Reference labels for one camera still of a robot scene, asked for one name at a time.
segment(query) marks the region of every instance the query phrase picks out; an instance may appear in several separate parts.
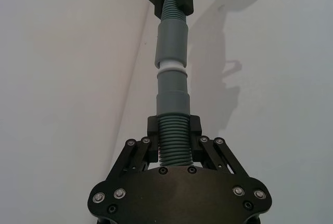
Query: black mounting plate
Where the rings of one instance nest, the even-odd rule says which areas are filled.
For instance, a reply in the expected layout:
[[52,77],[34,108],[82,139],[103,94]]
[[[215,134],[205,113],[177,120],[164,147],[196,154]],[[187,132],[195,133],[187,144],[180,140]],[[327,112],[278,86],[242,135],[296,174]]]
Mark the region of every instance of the black mounting plate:
[[[167,172],[160,173],[161,168],[156,168],[99,183],[89,196],[90,212],[111,224],[243,224],[268,211],[272,204],[265,185],[254,178],[193,166],[162,168]],[[235,195],[235,186],[242,187],[245,194]],[[119,188],[126,191],[122,199],[113,197]],[[265,199],[255,197],[258,189],[265,192]],[[106,197],[94,203],[92,198],[98,192]],[[245,202],[253,204],[253,209],[247,210]],[[117,211],[109,213],[110,206]]]

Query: screw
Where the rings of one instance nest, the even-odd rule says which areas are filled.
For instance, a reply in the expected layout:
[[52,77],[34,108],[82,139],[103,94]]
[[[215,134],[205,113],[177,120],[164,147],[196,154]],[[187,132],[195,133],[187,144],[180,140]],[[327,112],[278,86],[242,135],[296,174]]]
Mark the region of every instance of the screw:
[[158,172],[159,172],[161,175],[165,175],[165,174],[168,172],[168,169],[165,168],[165,167],[160,167],[160,169],[158,170]]
[[218,138],[215,140],[215,143],[217,144],[223,144],[223,140],[221,138]]
[[144,138],[144,139],[142,139],[142,142],[143,143],[150,143],[150,140],[149,140],[149,138]]
[[104,201],[105,195],[103,193],[97,193],[93,197],[93,202],[94,203],[101,203]]
[[201,137],[201,138],[200,138],[200,141],[201,141],[201,142],[207,142],[207,141],[208,141],[208,138],[207,138],[207,137]]
[[242,189],[241,187],[234,187],[233,192],[237,196],[243,196],[245,194],[244,189]]
[[243,206],[244,206],[244,208],[245,208],[246,210],[252,210],[252,209],[253,209],[253,204],[252,204],[251,202],[249,202],[249,201],[245,201],[245,202],[243,203]]
[[115,212],[117,212],[117,205],[112,204],[111,206],[109,206],[109,213],[114,214]]
[[195,174],[197,172],[197,169],[193,166],[189,167],[187,169],[187,171],[190,173],[190,174]]
[[115,190],[113,197],[116,199],[122,199],[126,195],[126,191],[124,189]]
[[127,142],[127,145],[129,145],[129,146],[133,146],[134,144],[135,144],[135,141],[133,141],[133,140],[130,140]]
[[255,190],[254,195],[255,195],[255,197],[257,197],[258,199],[261,199],[261,200],[266,198],[266,194],[261,190]]

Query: white wall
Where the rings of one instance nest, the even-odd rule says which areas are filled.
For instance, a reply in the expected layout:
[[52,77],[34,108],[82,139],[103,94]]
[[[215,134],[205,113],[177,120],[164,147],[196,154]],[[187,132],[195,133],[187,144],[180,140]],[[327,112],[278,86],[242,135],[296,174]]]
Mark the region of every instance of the white wall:
[[0,0],[0,222],[96,222],[146,0]]
[[[195,0],[188,19],[192,114],[270,189],[262,223],[333,223],[332,19],[333,0]],[[150,7],[113,161],[156,113],[157,26]]]

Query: gray hose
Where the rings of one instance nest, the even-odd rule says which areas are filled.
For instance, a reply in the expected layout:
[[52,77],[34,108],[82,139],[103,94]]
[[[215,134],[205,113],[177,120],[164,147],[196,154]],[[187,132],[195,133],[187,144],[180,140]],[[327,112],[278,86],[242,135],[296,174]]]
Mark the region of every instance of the gray hose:
[[[187,33],[185,14],[177,0],[165,0],[159,26],[155,64],[177,61],[186,67]],[[158,75],[157,116],[161,166],[192,165],[189,143],[189,95],[185,69],[171,68]]]

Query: silver bolt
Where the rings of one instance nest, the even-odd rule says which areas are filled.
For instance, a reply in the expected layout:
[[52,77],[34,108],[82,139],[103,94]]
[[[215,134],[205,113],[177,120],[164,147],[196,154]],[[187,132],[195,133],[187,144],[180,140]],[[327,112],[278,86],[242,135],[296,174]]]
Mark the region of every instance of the silver bolt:
[[223,144],[223,140],[222,140],[221,138],[215,140],[215,142],[216,142],[217,144]]
[[255,190],[254,195],[255,195],[255,197],[257,197],[258,199],[261,199],[261,200],[266,198],[266,194],[261,190]]
[[132,146],[134,144],[135,144],[135,141],[133,141],[133,140],[130,140],[130,141],[127,142],[127,145],[129,145],[129,146]]
[[122,199],[126,195],[126,191],[124,189],[115,190],[113,196],[116,199]]
[[245,194],[244,189],[242,189],[241,187],[234,187],[233,192],[237,196],[242,196]]
[[144,139],[142,140],[142,142],[143,142],[143,143],[149,143],[150,140],[149,140],[149,138],[144,138]]
[[104,201],[105,195],[103,193],[97,193],[93,197],[93,202],[94,203],[101,203]]
[[201,141],[201,142],[207,142],[207,141],[208,141],[208,138],[207,138],[207,137],[201,137],[201,138],[200,138],[200,141]]

